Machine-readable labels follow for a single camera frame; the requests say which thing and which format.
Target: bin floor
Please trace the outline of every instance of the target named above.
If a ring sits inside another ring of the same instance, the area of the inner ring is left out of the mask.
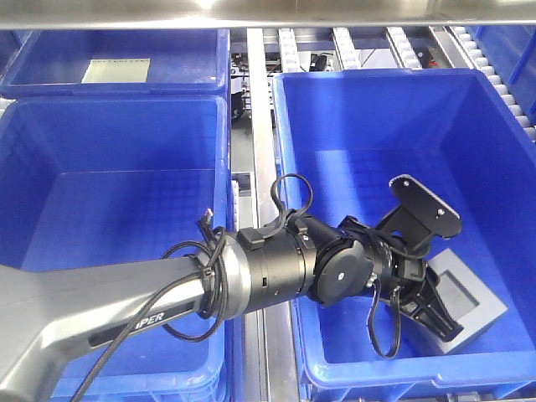
[[[300,152],[296,148],[295,152],[297,171],[311,181],[315,192],[311,212],[331,225],[338,225],[347,214],[356,216],[365,224],[376,225],[397,205],[398,200],[389,190],[389,180],[403,173],[411,174],[442,197],[459,212],[463,230],[447,242],[436,239],[430,258],[451,248],[508,306],[508,311],[487,332],[458,353],[534,350],[501,277],[501,270],[497,268],[439,148],[316,152]],[[380,360],[367,334],[370,302],[369,297],[351,297],[333,307],[312,307],[318,309],[325,358],[329,363]],[[312,302],[303,300],[300,303]],[[393,331],[387,308],[380,309],[377,318],[379,338],[387,348]],[[399,356],[413,358],[420,355],[404,338]]]
[[[158,259],[169,246],[198,240],[196,220],[214,203],[214,170],[60,174],[52,186],[23,269],[46,271]],[[192,334],[210,322],[188,316],[173,325]],[[190,372],[208,343],[184,343],[161,328],[127,339],[102,375]],[[87,374],[100,352],[72,361],[64,378]]]
[[[199,238],[195,222],[213,196],[214,170],[60,174],[22,268],[157,259],[169,246]]]

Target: metal frame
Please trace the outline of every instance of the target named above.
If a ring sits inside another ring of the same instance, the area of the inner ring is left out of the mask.
[[[0,27],[254,28],[533,23],[536,0],[0,0]]]

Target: gray robotic arm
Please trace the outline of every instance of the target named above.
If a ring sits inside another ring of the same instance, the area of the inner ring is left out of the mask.
[[[277,197],[283,178],[271,189],[277,221],[237,233],[211,232],[213,241],[196,255],[39,273],[0,266],[0,400],[45,402],[71,359],[110,343],[105,354],[113,353],[122,337],[171,319],[192,312],[206,316],[209,310],[221,322],[304,295],[331,305],[373,288],[369,335],[386,358],[398,352],[400,314],[442,340],[462,330],[445,309],[438,278],[424,260],[434,235],[460,232],[453,209],[404,175],[390,183],[400,206],[376,228],[353,217],[333,228],[307,214],[312,193],[306,207],[284,209]],[[208,222],[200,228],[206,238]],[[218,292],[223,296],[215,297]],[[390,304],[395,320],[387,353],[374,333],[380,299]],[[208,308],[214,304],[217,309]]]
[[[190,258],[27,272],[0,266],[0,400],[48,400],[64,366],[108,344],[156,290],[198,272]],[[135,331],[197,312],[201,279],[177,286]]]

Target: machinery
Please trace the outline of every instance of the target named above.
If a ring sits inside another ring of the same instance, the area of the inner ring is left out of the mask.
[[[309,199],[299,210],[285,209],[279,198],[278,185],[288,177],[307,185]],[[80,400],[132,334],[165,324],[173,336],[198,342],[223,320],[299,296],[329,306],[370,294],[368,333],[374,350],[385,358],[398,352],[401,315],[442,341],[452,340],[463,328],[446,310],[436,291],[438,276],[425,257],[434,236],[448,239],[460,233],[460,217],[409,175],[389,185],[400,204],[374,228],[351,216],[333,228],[308,214],[311,186],[289,174],[271,186],[278,219],[260,229],[211,230],[208,212],[198,222],[205,242],[175,245],[161,260],[40,273],[0,267],[2,283],[9,284],[0,296],[0,400],[48,400],[69,360],[108,345],[72,398]],[[187,247],[198,251],[169,258]],[[386,353],[374,331],[380,300],[394,317]],[[216,317],[201,336],[181,334],[167,324],[193,312]]]

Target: black cylindrical joint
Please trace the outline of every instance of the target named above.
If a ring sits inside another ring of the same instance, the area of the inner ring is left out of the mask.
[[[339,228],[332,228],[312,215],[302,221],[317,248],[314,282],[308,296],[325,306],[356,296],[373,271],[365,245]]]
[[[344,218],[339,229],[363,245],[367,258],[373,262],[373,273],[382,281],[382,288],[390,290],[395,287],[393,255],[384,234],[361,224],[353,216]]]
[[[312,267],[307,264],[314,264],[314,257],[307,261],[307,251],[297,236],[283,229],[266,239],[262,247],[248,251],[251,293],[245,312],[294,299],[311,280]]]

